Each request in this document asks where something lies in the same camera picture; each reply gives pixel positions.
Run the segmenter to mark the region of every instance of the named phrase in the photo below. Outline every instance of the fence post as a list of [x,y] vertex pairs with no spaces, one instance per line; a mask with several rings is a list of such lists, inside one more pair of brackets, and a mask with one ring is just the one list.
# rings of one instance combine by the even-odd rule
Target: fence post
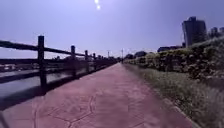
[[93,53],[93,64],[94,64],[94,71],[96,71],[96,54]]
[[75,55],[75,46],[71,46],[71,69],[72,69],[72,76],[76,77],[76,55]]
[[44,36],[38,36],[38,64],[39,64],[40,84],[43,93],[45,94],[47,91],[47,77],[44,65]]
[[85,50],[85,61],[86,61],[86,73],[89,73],[89,56],[88,56],[88,50]]

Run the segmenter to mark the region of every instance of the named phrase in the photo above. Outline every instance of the grassy embankment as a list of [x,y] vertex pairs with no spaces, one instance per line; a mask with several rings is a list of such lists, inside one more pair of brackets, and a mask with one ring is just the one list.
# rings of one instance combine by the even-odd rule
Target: grassy embankment
[[224,94],[189,78],[187,73],[160,72],[124,64],[147,80],[162,96],[170,99],[202,128],[224,127]]

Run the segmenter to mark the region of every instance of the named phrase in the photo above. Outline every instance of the fence rail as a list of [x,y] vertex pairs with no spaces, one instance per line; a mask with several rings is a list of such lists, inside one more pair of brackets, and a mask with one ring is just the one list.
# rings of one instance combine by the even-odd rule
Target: fence rail
[[[44,36],[38,36],[38,45],[27,45],[27,44],[20,44],[20,43],[12,43],[9,41],[0,41],[0,47],[2,48],[11,48],[16,50],[31,50],[31,51],[37,51],[37,58],[35,59],[0,59],[0,64],[14,64],[18,68],[21,68],[18,66],[21,65],[30,65],[33,69],[38,69],[37,72],[27,73],[27,74],[19,74],[19,75],[12,75],[12,76],[3,76],[0,77],[0,84],[20,80],[20,79],[26,79],[31,78],[35,76],[40,77],[40,83],[41,88],[43,92],[45,93],[47,90],[47,74],[52,73],[60,73],[64,71],[70,71],[72,72],[72,76],[76,77],[77,75],[77,68],[81,66],[84,66],[86,73],[90,72],[90,66],[93,66],[94,70],[97,70],[97,68],[101,66],[108,66],[111,64],[116,63],[115,60],[105,59],[102,56],[96,57],[96,54],[93,53],[93,55],[89,55],[88,51],[86,50],[84,54],[76,53],[75,52],[75,46],[71,46],[71,51],[64,51],[64,50],[58,50],[53,48],[47,48],[44,46]],[[53,52],[53,53],[59,53],[59,54],[66,54],[69,55],[67,59],[44,59],[45,52]],[[84,57],[84,60],[79,60],[77,56]]]

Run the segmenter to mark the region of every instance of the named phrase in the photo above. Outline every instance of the distant trees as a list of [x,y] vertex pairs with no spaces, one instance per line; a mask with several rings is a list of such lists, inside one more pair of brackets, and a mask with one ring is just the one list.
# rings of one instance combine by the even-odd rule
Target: distant trees
[[139,51],[139,52],[136,52],[134,57],[142,57],[142,56],[145,56],[147,53],[145,51]]
[[127,54],[124,59],[134,59],[134,55],[132,54]]

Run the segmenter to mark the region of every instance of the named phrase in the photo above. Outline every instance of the red brick pavement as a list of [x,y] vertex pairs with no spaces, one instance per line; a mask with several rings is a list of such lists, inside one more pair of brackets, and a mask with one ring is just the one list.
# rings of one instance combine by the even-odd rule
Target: red brick pavement
[[8,108],[3,116],[10,128],[193,127],[121,64]]

